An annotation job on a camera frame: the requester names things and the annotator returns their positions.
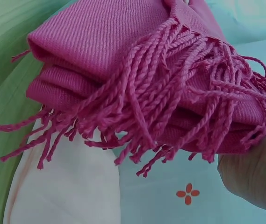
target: hand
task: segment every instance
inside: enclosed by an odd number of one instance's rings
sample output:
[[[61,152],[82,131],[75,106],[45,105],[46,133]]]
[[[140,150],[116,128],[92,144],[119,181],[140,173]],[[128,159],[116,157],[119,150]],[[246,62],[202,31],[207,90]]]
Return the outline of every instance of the hand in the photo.
[[[266,138],[245,155],[219,155],[218,171],[233,194],[266,209]]]

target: flower pattern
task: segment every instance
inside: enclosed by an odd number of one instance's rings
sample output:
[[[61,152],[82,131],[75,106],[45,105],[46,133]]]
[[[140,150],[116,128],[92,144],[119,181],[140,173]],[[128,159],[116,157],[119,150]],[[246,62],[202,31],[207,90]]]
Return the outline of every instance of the flower pattern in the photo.
[[[198,190],[192,190],[193,186],[191,183],[187,184],[186,191],[179,190],[176,192],[177,197],[184,197],[185,204],[190,205],[192,203],[192,197],[196,197],[200,194]]]

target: fabric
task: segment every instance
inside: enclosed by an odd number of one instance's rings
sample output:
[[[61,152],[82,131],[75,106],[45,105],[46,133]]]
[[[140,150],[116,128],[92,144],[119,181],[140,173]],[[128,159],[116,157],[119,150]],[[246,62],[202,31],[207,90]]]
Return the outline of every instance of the fabric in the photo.
[[[266,63],[266,41],[239,45],[236,46],[236,49],[241,54],[258,57]],[[263,70],[257,63],[251,63],[250,66],[260,72]],[[78,155],[82,154],[94,153],[104,156],[103,153],[111,151],[102,151],[96,148],[85,151],[86,146],[80,137],[76,138],[75,142],[81,145],[83,151],[78,150],[77,145],[67,139],[61,139],[57,151],[53,155],[53,161],[45,164],[45,168],[40,171],[36,169],[36,164],[43,145],[36,146],[34,150],[24,153],[14,175],[3,224],[9,224],[9,220],[11,224],[30,224],[31,222],[49,224],[51,222],[54,224],[84,223],[82,219],[70,219],[77,215],[76,209],[69,213],[62,212],[69,211],[69,208],[72,208],[76,203],[85,203],[84,200],[80,202],[73,200],[77,195],[80,198],[86,193],[86,191],[78,192],[74,190],[74,186],[77,186],[76,183],[82,184],[80,188],[85,189],[84,185],[88,183],[79,183],[75,180],[81,180],[83,177],[87,177],[88,174],[84,171],[78,173],[78,169],[74,171],[73,168],[88,170],[90,171],[89,174],[92,174],[94,170],[90,170],[89,165],[90,162],[94,162],[99,169],[102,169],[102,164],[104,164],[108,171],[111,169],[113,172],[115,170],[112,169],[111,165],[113,165],[114,156],[106,154],[105,162],[100,159],[103,159],[103,157],[90,161],[86,161],[85,158],[77,159]],[[114,150],[114,152],[118,155],[121,148]],[[32,160],[34,162],[28,161],[31,154],[35,155]],[[217,172],[217,163],[207,164],[199,156],[196,156],[193,161],[183,162],[187,159],[188,152],[179,151],[173,162],[157,163],[146,179],[137,178],[135,172],[152,156],[153,152],[147,153],[138,165],[134,165],[129,159],[126,159],[119,166],[122,224],[266,223],[266,211],[251,205],[225,189]],[[23,172],[24,167],[28,167],[27,172]],[[101,172],[100,177],[108,175],[105,170]],[[90,175],[88,179],[93,182],[93,178],[94,176]],[[110,189],[113,194],[107,194],[108,196],[114,195],[118,182],[116,181],[114,184],[114,189]],[[99,195],[93,195],[94,202],[91,202],[90,208],[80,210],[80,212],[82,214],[93,214],[93,206],[98,201],[106,199],[107,189],[111,185],[112,183],[108,184],[107,187],[103,187]],[[99,185],[93,185],[93,187],[97,190],[101,188]],[[56,204],[45,206],[53,197],[56,198],[53,199]]]
[[[40,126],[40,122],[35,124],[35,128]],[[98,132],[94,139],[100,140]],[[43,147],[24,153],[14,175],[3,224],[120,224],[114,153],[91,149],[78,135],[73,142],[61,140],[55,160],[37,170]]]
[[[261,62],[225,42],[203,0],[79,0],[28,41],[45,66],[27,96],[44,108],[0,131],[38,118],[52,126],[3,161],[49,142],[55,132],[58,142],[77,132],[89,139],[99,128],[101,142],[88,146],[129,142],[116,165],[129,153],[138,163],[152,149],[155,157],[138,172],[147,176],[156,160],[172,160],[179,149],[213,162],[215,153],[245,153],[266,135],[266,77],[245,60]],[[118,140],[121,131],[127,135]],[[55,147],[46,144],[38,168]]]
[[[229,43],[266,40],[266,0],[205,1]]]
[[[15,123],[36,113],[40,103],[27,99],[26,89],[42,63],[33,56],[11,63],[11,56],[28,49],[26,37],[68,0],[0,0],[0,123]],[[11,135],[0,134],[0,156],[15,150],[32,126]],[[0,162],[0,224],[14,171],[20,157]]]

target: pink scarf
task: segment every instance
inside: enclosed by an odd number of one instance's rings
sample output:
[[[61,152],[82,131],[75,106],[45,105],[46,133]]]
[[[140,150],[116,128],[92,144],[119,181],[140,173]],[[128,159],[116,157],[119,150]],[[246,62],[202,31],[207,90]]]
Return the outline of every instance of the pink scarf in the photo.
[[[116,165],[128,154],[138,163],[153,150],[138,172],[146,176],[156,160],[172,160],[179,149],[213,162],[216,153],[245,153],[266,136],[266,75],[246,59],[265,66],[225,41],[204,0],[79,0],[28,42],[45,66],[27,96],[44,106],[0,131],[41,118],[44,126],[32,133],[44,132],[3,161],[46,142],[43,168],[63,135],[73,140],[79,133],[89,146],[127,144]],[[88,140],[96,128],[101,142]],[[117,139],[120,132],[126,135]]]

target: twisted fringe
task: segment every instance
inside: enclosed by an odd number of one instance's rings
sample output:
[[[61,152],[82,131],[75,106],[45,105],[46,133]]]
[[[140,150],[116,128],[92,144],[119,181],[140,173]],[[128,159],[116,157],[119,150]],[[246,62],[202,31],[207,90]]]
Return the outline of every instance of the twisted fringe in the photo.
[[[265,120],[241,142],[247,146],[257,143],[266,134],[266,74],[263,77],[253,72],[245,60],[260,63],[265,73],[266,67],[258,59],[238,55],[220,40],[208,40],[208,37],[191,32],[176,19],[169,19],[155,32],[136,41],[118,71],[89,98],[65,112],[44,107],[24,122],[0,126],[0,131],[10,132],[42,118],[43,126],[30,135],[44,131],[37,139],[1,160],[6,161],[46,142],[38,163],[38,168],[42,169],[43,161],[51,160],[63,135],[72,141],[79,133],[91,147],[112,149],[128,143],[115,160],[116,165],[121,164],[128,154],[131,154],[130,159],[134,163],[138,163],[144,153],[153,150],[156,153],[154,158],[137,172],[144,177],[157,160],[163,158],[163,163],[172,160],[179,149],[194,140],[197,140],[203,159],[213,162],[215,153],[229,132],[237,103],[247,95],[259,100]],[[178,61],[169,68],[167,59],[178,52]],[[202,72],[202,68],[211,74],[209,91],[187,84],[189,79]],[[165,75],[153,82],[158,69],[162,69]],[[251,89],[249,81],[259,92]],[[201,98],[207,99],[206,113],[173,146],[158,144],[157,139],[163,134],[184,90],[195,95],[193,103]],[[215,117],[214,124],[211,123],[212,116]],[[101,132],[101,142],[88,140],[93,137],[96,128]],[[122,131],[127,134],[118,139],[115,133]],[[51,135],[55,132],[59,134],[50,149]]]

